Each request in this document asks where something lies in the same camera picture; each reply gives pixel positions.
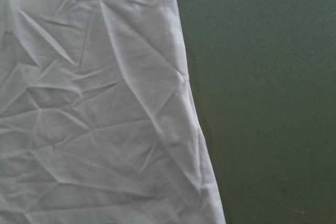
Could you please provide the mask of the pink Snoopy t-shirt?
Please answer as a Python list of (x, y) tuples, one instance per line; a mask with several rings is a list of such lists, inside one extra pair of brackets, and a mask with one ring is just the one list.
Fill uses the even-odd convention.
[(176, 0), (1, 0), (1, 223), (224, 223)]

